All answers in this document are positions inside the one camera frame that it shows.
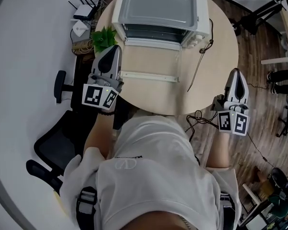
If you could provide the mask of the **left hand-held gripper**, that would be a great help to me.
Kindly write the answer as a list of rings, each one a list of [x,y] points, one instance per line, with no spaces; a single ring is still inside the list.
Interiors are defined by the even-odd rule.
[[[96,56],[88,81],[83,85],[83,105],[101,111],[114,111],[116,98],[124,84],[123,79],[118,76],[121,58],[122,49],[119,45],[110,46]]]

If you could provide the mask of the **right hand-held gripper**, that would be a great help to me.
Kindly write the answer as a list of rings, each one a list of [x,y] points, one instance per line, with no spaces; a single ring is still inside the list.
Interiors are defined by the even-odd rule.
[[[217,112],[218,129],[223,133],[246,136],[249,116],[247,106],[249,88],[244,75],[234,68],[226,83],[224,95],[214,98],[211,110]]]

